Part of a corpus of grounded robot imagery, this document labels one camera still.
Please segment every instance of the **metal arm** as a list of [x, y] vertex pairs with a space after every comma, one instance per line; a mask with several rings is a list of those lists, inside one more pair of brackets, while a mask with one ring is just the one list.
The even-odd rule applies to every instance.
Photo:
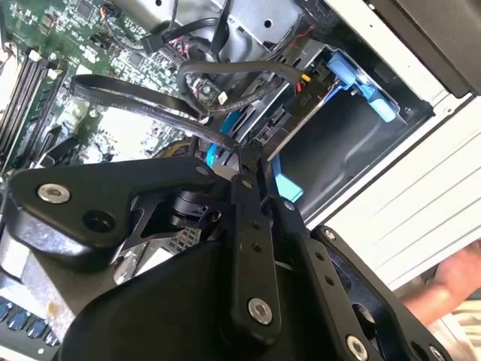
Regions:
[[[335, 231], [308, 233], [258, 149], [238, 156], [230, 181], [189, 157], [11, 179], [0, 282], [49, 320], [58, 361], [451, 359]], [[115, 286], [122, 249], [184, 227], [201, 243]]]

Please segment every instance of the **blue drive bracket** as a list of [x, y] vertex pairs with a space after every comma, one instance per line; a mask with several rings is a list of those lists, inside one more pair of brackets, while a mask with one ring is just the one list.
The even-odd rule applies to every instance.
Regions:
[[[241, 116], [240, 111], [233, 111], [232, 113], [230, 113], [226, 117], [222, 125], [220, 126], [219, 131], [221, 133], [228, 134], [231, 131], [232, 127], [234, 127], [235, 122], [237, 122], [240, 116]], [[205, 157], [205, 162], [211, 168], [213, 167], [213, 164], [216, 161], [216, 150], [217, 150], [217, 146], [215, 144], [212, 144], [209, 150], [207, 151], [207, 155]]]
[[297, 201], [304, 194], [304, 190], [283, 174], [279, 155], [271, 160], [271, 164], [279, 194], [291, 202]]
[[377, 84], [371, 80], [369, 75], [349, 59], [347, 55], [339, 50], [334, 51], [327, 66], [329, 70], [336, 74], [340, 81], [339, 89], [333, 91], [331, 97], [341, 89], [356, 89], [360, 95], [366, 98], [368, 104], [386, 123], [396, 119], [400, 111], [399, 105], [389, 100]]

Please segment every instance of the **green circuit board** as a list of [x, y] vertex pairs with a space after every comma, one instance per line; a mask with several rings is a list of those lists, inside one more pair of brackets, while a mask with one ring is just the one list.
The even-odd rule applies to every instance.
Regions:
[[[100, 74], [177, 96], [175, 75], [183, 60], [162, 51], [147, 56], [119, 46], [109, 36], [102, 22], [103, 4], [103, 0], [0, 2], [5, 27], [19, 48], [34, 49], [54, 64], [53, 68], [62, 75], [62, 86], [51, 108], [52, 123], [64, 126], [68, 129], [68, 134], [77, 136], [84, 147], [93, 145], [94, 148], [112, 152], [117, 140], [113, 139], [109, 129], [102, 129], [102, 118], [108, 109], [73, 99], [68, 94], [72, 77], [76, 74]], [[130, 42], [136, 42], [147, 34], [120, 9], [119, 16], [110, 18], [109, 22], [118, 36], [127, 38]], [[52, 86], [52, 83], [52, 79], [46, 78], [39, 89]], [[212, 102], [218, 94], [201, 94], [204, 99], [200, 100]], [[35, 102], [38, 99], [34, 100], [33, 110], [36, 109]], [[35, 118], [33, 110], [29, 112], [30, 119]], [[29, 123], [33, 122], [27, 119], [15, 152], [25, 148], [26, 139], [33, 128]], [[184, 137], [183, 132], [162, 124], [153, 124], [151, 128], [146, 131], [145, 138], [137, 137], [137, 142], [142, 147], [141, 152], [135, 151], [131, 156], [124, 154], [120, 157], [121, 160], [148, 157]], [[132, 124], [132, 130], [135, 130], [135, 124]], [[10, 165], [4, 167], [4, 170], [12, 167], [15, 168]]]
[[[162, 53], [147, 57], [112, 46], [101, 22], [100, 0], [17, 0], [1, 5], [15, 40], [57, 61], [69, 74], [80, 68], [80, 73], [91, 71], [168, 93], [177, 89], [172, 64], [166, 58], [162, 61]], [[133, 41], [146, 34], [125, 14], [113, 27]], [[105, 39], [105, 48], [95, 46], [92, 36]]]

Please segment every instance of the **screw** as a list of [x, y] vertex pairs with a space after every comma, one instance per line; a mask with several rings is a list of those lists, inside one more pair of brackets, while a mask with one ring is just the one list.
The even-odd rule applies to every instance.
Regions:
[[284, 205], [286, 206], [287, 209], [289, 209], [290, 211], [294, 211], [295, 210], [295, 207], [294, 205], [289, 202], [289, 201], [284, 201]]
[[220, 220], [220, 217], [222, 217], [222, 213], [220, 213], [219, 211], [215, 211], [215, 212], [213, 212], [213, 213], [210, 214], [210, 216], [209, 216], [209, 222], [215, 223], [215, 222], [217, 222], [218, 220]]
[[70, 199], [68, 189], [59, 184], [44, 184], [38, 188], [37, 194], [45, 202], [53, 203], [54, 205], [61, 205]]
[[329, 229], [324, 229], [324, 235], [328, 238], [329, 241], [335, 241], [336, 236], [332, 233]]
[[366, 361], [368, 359], [368, 350], [355, 336], [347, 336], [347, 347], [349, 351], [354, 355], [359, 361]]
[[209, 171], [206, 168], [197, 167], [195, 170], [198, 171], [202, 175], [208, 175], [209, 174]]
[[272, 322], [272, 310], [263, 299], [251, 299], [247, 304], [250, 316], [262, 325]]
[[242, 184], [249, 188], [250, 190], [253, 188], [253, 185], [248, 180], [242, 180]]
[[444, 358], [444, 356], [441, 354], [441, 352], [439, 352], [437, 350], [437, 348], [435, 348], [434, 346], [429, 346], [429, 349], [431, 350], [431, 352], [433, 353], [434, 357], [436, 357], [436, 359], [438, 361], [446, 361], [446, 359]]
[[210, 92], [212, 92], [212, 87], [210, 85], [204, 85], [204, 87], [202, 88], [202, 92], [203, 94], [208, 96]]

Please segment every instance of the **black plastic part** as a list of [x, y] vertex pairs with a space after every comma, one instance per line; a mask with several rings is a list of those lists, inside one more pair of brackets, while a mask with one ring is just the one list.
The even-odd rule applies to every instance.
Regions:
[[267, 144], [264, 145], [262, 152], [266, 158], [269, 158], [286, 138], [299, 127], [305, 118], [319, 106], [319, 103], [323, 102], [327, 92], [328, 85], [312, 79], [303, 89], [302, 93], [286, 103], [285, 108], [290, 116], [287, 117], [283, 125], [275, 132]]
[[[11, 178], [4, 221], [10, 234], [28, 247], [71, 267], [96, 270], [113, 262], [125, 241], [135, 196], [159, 190], [209, 193], [217, 178], [190, 157], [34, 169]], [[70, 200], [58, 205], [40, 199], [38, 188], [51, 183], [66, 187]], [[92, 212], [98, 217], [91, 217]], [[100, 223], [109, 229], [99, 232], [103, 229], [95, 225]]]
[[[225, 292], [222, 270], [225, 252], [230, 251], [222, 242], [212, 241], [189, 248], [90, 303], [68, 330], [58, 354], [59, 361], [150, 361], [158, 359], [159, 353], [165, 360], [354, 361], [356, 358], [346, 353], [340, 344], [347, 336], [342, 332], [351, 332], [350, 327], [358, 327], [353, 319], [354, 311], [351, 308], [344, 310], [344, 301], [340, 301], [343, 307], [337, 306], [337, 300], [344, 299], [345, 295], [339, 278], [329, 265], [325, 248], [313, 240], [310, 240], [310, 247], [320, 250], [325, 257], [325, 261], [313, 259], [315, 267], [319, 266], [317, 271], [329, 272], [334, 281], [334, 286], [330, 285], [322, 273], [322, 292], [330, 299], [331, 313], [319, 316], [318, 304], [311, 296], [313, 285], [302, 267], [295, 265], [293, 271], [278, 265], [276, 274], [283, 317], [282, 332], [278, 341], [267, 349], [245, 347], [239, 350], [225, 342], [225, 333], [219, 324], [225, 317], [221, 312], [224, 309], [222, 294]], [[375, 285], [380, 282], [375, 276], [374, 281], [372, 278], [369, 280]], [[427, 360], [436, 361], [429, 352], [430, 344], [440, 350], [446, 361], [451, 360], [429, 331], [397, 299], [389, 302], [393, 305], [392, 309], [380, 309], [383, 312], [379, 314], [390, 320], [395, 319], [395, 315], [403, 317], [405, 334], [400, 336], [400, 329], [393, 329], [395, 335], [392, 337], [402, 340], [406, 337], [420, 344], [426, 350]], [[336, 332], [341, 334], [334, 344], [332, 336]], [[385, 359], [418, 361], [405, 341], [401, 346], [396, 342], [388, 341], [392, 348], [386, 351], [389, 356]], [[371, 352], [369, 359], [383, 359], [371, 344], [366, 342], [366, 347]]]
[[[334, 235], [334, 240], [325, 236], [326, 230]], [[417, 359], [416, 349], [426, 352], [424, 350], [429, 350], [430, 346], [437, 348], [446, 360], [450, 359], [435, 338], [425, 337], [422, 324], [335, 231], [319, 226], [312, 231], [311, 237], [324, 244], [332, 262], [349, 278], [347, 296], [353, 305], [365, 307], [374, 319], [377, 344], [386, 359]], [[431, 352], [426, 354], [426, 359], [436, 359]]]
[[51, 168], [58, 165], [70, 165], [79, 146], [80, 142], [76, 138], [67, 138], [62, 143], [57, 144], [52, 149], [48, 150], [42, 156], [39, 165], [43, 168]]
[[[280, 337], [282, 320], [269, 219], [261, 213], [259, 190], [243, 175], [232, 178], [234, 226], [229, 234], [225, 288], [229, 290], [223, 332], [236, 346], [271, 346]], [[262, 299], [271, 308], [272, 321], [262, 325], [247, 312], [251, 299]]]
[[166, 43], [161, 35], [149, 35], [141, 39], [141, 44], [147, 55], [150, 55], [161, 50]]
[[376, 12], [455, 96], [481, 91], [477, 0], [370, 0]]

